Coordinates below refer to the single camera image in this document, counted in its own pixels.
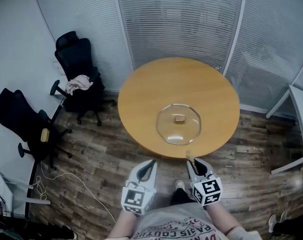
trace person's arm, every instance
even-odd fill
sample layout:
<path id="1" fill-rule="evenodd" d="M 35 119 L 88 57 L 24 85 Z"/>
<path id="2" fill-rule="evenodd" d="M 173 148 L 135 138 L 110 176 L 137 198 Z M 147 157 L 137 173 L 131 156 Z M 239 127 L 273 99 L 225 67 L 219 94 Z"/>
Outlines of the person's arm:
<path id="1" fill-rule="evenodd" d="M 108 238 L 131 238 L 134 234 L 136 223 L 137 217 L 133 213 L 122 210 Z"/>
<path id="2" fill-rule="evenodd" d="M 215 227 L 225 236 L 242 225 L 219 202 L 208 204 L 206 210 Z"/>

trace gray t-shirt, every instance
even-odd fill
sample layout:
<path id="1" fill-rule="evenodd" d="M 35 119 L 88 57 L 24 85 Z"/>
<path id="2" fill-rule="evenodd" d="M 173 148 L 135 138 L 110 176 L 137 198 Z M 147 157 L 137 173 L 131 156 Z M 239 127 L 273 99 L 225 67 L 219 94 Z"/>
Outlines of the gray t-shirt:
<path id="1" fill-rule="evenodd" d="M 260 240 L 256 231 L 233 229 L 227 236 L 212 223 L 199 203 L 185 203 L 147 212 L 138 221 L 132 240 Z"/>

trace black office chair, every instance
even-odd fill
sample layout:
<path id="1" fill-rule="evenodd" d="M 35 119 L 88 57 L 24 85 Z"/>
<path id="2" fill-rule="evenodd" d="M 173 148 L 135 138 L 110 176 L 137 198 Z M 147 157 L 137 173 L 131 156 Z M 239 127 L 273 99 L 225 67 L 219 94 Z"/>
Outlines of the black office chair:
<path id="1" fill-rule="evenodd" d="M 88 90 L 76 89 L 70 95 L 58 86 L 60 81 L 57 80 L 50 90 L 50 95 L 54 95 L 57 91 L 65 96 L 66 100 L 63 106 L 67 112 L 79 113 L 77 117 L 79 124 L 82 123 L 81 118 L 85 113 L 92 110 L 97 118 L 97 125 L 101 126 L 102 122 L 98 116 L 98 111 L 102 105 L 112 102 L 116 106 L 117 103 L 114 99 L 103 99 L 105 87 L 97 67 L 93 66 L 90 41 L 87 38 L 79 39 L 75 31 L 68 32 L 57 39 L 55 57 L 64 70 L 68 81 L 79 75 L 86 75 L 93 84 Z"/>
<path id="2" fill-rule="evenodd" d="M 65 133 L 71 133 L 71 129 L 65 129 L 59 133 L 53 126 L 52 120 L 44 110 L 36 113 L 28 104 L 20 90 L 12 92 L 5 88 L 0 94 L 0 123 L 16 133 L 30 149 L 26 150 L 22 144 L 18 144 L 18 152 L 21 157 L 25 153 L 34 157 L 39 163 L 49 155 L 50 167 L 54 170 L 54 157 L 57 157 L 55 149 L 67 154 L 72 154 L 57 146 Z"/>

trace window blinds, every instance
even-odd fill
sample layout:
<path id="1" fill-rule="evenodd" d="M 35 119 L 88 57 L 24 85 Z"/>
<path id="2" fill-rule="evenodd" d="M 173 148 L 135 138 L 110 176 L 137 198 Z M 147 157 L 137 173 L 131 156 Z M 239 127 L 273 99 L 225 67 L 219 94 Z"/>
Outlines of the window blinds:
<path id="1" fill-rule="evenodd" d="M 135 68 L 166 57 L 225 66 L 241 0 L 118 0 Z"/>
<path id="2" fill-rule="evenodd" d="M 55 40 L 76 31 L 91 42 L 92 60 L 108 90 L 119 91 L 133 71 L 115 0 L 38 0 Z"/>
<path id="3" fill-rule="evenodd" d="M 226 72 L 240 103 L 271 109 L 302 65 L 303 0 L 246 0 Z"/>

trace person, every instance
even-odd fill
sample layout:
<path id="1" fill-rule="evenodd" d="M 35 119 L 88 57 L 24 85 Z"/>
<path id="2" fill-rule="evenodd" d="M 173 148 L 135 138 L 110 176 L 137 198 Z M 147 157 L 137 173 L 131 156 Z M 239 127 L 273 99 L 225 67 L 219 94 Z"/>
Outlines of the person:
<path id="1" fill-rule="evenodd" d="M 176 180 L 169 207 L 137 218 L 122 210 L 108 240 L 261 240 L 257 231 L 246 232 L 219 202 L 203 207 L 190 199 L 182 180 Z"/>
<path id="2" fill-rule="evenodd" d="M 288 210 L 284 210 L 277 221 L 276 214 L 270 216 L 268 225 L 269 232 L 273 235 L 290 235 L 296 237 L 296 240 L 303 239 L 303 215 L 293 219 L 287 219 Z"/>
<path id="3" fill-rule="evenodd" d="M 3 216 L 0 202 L 0 240 L 51 240 L 77 239 L 77 234 L 67 225 L 62 227 L 54 224 L 31 222 L 23 218 Z"/>

